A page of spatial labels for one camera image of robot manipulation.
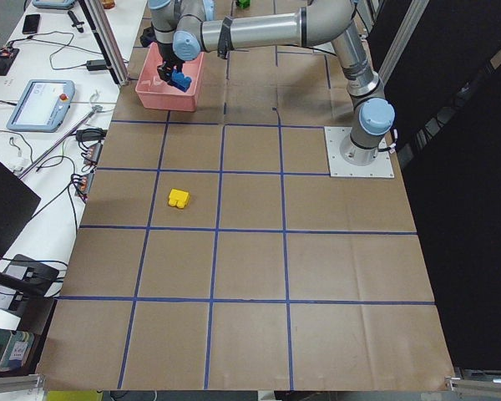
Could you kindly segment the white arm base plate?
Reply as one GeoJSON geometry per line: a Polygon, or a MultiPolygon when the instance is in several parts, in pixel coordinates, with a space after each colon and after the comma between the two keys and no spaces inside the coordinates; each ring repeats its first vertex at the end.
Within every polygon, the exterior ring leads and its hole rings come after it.
{"type": "Polygon", "coordinates": [[[351,141],[351,127],[325,126],[326,153],[332,178],[393,179],[391,156],[380,152],[386,141],[381,139],[373,150],[363,150],[351,141]]]}

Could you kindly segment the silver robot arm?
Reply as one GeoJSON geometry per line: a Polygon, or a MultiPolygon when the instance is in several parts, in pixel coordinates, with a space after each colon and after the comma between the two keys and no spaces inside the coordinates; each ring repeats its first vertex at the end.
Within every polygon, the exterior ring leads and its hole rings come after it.
{"type": "Polygon", "coordinates": [[[139,40],[155,45],[162,59],[159,78],[180,91],[190,81],[181,76],[184,63],[202,53],[226,59],[239,49],[292,47],[314,49],[329,43],[334,50],[352,101],[350,134],[341,142],[342,158],[370,165],[382,152],[380,143],[392,131],[395,110],[384,84],[371,66],[357,31],[354,1],[310,1],[293,13],[215,18],[212,1],[149,1],[151,23],[139,40]]]}

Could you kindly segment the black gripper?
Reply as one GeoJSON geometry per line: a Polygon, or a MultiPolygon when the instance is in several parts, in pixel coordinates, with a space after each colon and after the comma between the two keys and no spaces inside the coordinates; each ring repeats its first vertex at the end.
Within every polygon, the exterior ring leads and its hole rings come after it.
{"type": "Polygon", "coordinates": [[[172,43],[157,42],[157,46],[163,61],[163,63],[157,67],[159,78],[168,85],[171,85],[173,70],[176,69],[182,72],[185,62],[176,56],[172,43]]]}

